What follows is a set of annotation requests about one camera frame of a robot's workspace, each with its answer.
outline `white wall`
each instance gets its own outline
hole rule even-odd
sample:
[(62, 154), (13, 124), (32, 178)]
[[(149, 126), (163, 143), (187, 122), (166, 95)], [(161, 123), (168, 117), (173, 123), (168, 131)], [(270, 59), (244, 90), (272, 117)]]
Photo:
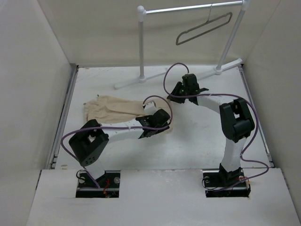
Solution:
[(0, 0), (0, 224), (23, 226), (70, 65), (36, 0)]
[(301, 1), (281, 0), (244, 65), (263, 131), (301, 218)]
[[(252, 0), (226, 61), (246, 59), (280, 0)], [(84, 65), (137, 65), (137, 6), (147, 10), (212, 3), (212, 0), (39, 0), (69, 62)], [(211, 19), (233, 12), (230, 24), (197, 40), (175, 45), (177, 35), (204, 23), (209, 9), (148, 15), (145, 19), (147, 64), (217, 63), (240, 6), (213, 8)]]

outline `white panel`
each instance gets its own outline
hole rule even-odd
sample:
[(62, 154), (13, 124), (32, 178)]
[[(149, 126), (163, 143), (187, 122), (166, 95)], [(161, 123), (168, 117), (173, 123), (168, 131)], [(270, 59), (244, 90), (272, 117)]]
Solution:
[(269, 150), (301, 216), (301, 1), (282, 0), (245, 70)]
[(0, 0), (0, 219), (26, 224), (70, 65), (36, 0)]
[[(145, 73), (161, 73), (166, 67), (168, 66), (148, 66), (145, 67)], [(210, 68), (212, 67), (189, 65), (191, 73), (205, 72)], [(80, 68), (64, 134), (79, 129), (85, 124), (83, 104), (96, 99), (97, 94), (140, 101), (153, 94), (166, 97), (162, 85), (163, 77), (124, 89), (113, 88), (114, 83), (135, 78), (138, 73), (138, 67)], [(172, 91), (185, 73), (186, 69), (183, 66), (173, 68), (166, 81), (167, 90)], [(223, 72), (220, 76), (200, 80), (199, 85), (208, 88), (213, 93), (232, 93), (248, 98), (237, 67)], [(219, 114), (189, 101), (185, 104), (172, 102), (171, 105), (174, 111), (174, 130), (170, 134), (158, 134), (150, 138), (128, 139), (108, 144), (100, 157), (104, 169), (218, 168), (226, 144)], [(65, 140), (65, 144), (70, 148), (68, 139)], [(260, 135), (246, 151), (245, 158), (269, 163)], [(261, 164), (245, 162), (242, 162), (242, 166), (262, 167)], [(56, 168), (78, 167), (79, 163), (61, 148)]]
[(119, 198), (75, 198), (75, 173), (43, 170), (27, 226), (300, 225), (280, 169), (252, 179), (250, 198), (206, 198), (198, 169), (125, 170)]
[(8, 173), (0, 178), (2, 226), (24, 226), (32, 206), (40, 170)]
[[(246, 59), (280, 0), (252, 0), (234, 39), (227, 62)], [(137, 7), (146, 10), (212, 3), (212, 0), (39, 0), (71, 63), (138, 64)], [(147, 15), (145, 61), (148, 64), (217, 63), (238, 16), (240, 6), (213, 8), (210, 18), (233, 12), (232, 21), (214, 32), (180, 46), (177, 35), (204, 23), (209, 9)]]

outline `horizontal bar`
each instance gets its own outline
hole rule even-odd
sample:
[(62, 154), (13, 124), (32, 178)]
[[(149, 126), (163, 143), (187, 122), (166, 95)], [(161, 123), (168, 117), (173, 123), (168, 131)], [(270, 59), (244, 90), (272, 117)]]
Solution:
[(184, 11), (184, 10), (192, 10), (192, 9), (199, 9), (199, 8), (210, 8), (211, 6), (212, 7), (241, 6), (242, 4), (243, 1), (230, 1), (230, 2), (221, 2), (221, 3), (205, 4), (205, 5), (198, 5), (198, 6), (184, 6), (184, 7), (177, 7), (177, 8), (163, 8), (163, 9), (148, 10), (146, 11), (146, 14)]

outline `towel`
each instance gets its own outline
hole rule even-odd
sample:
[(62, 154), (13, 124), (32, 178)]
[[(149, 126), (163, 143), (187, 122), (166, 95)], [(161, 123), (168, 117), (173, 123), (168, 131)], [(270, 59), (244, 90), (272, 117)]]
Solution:
[[(157, 109), (164, 109), (169, 115), (170, 109), (164, 100), (159, 98), (149, 99), (156, 103)], [(96, 119), (98, 123), (118, 123), (130, 121), (138, 116), (145, 116), (143, 101), (125, 100), (111, 96), (98, 96), (84, 104), (85, 119)], [(171, 132), (172, 125), (166, 130)]]

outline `screw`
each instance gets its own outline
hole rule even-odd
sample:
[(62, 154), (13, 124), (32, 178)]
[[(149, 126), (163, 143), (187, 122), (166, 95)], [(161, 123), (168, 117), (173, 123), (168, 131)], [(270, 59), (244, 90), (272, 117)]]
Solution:
[(85, 178), (84, 178), (84, 177), (80, 177), (79, 183), (80, 183), (80, 184), (83, 184), (84, 182), (85, 182)]
[(115, 184), (119, 184), (120, 183), (120, 178), (119, 177), (115, 177), (114, 178), (114, 183)]
[(205, 176), (204, 177), (204, 182), (206, 183), (206, 184), (208, 184), (209, 182), (210, 182), (210, 177), (208, 177), (208, 176)]

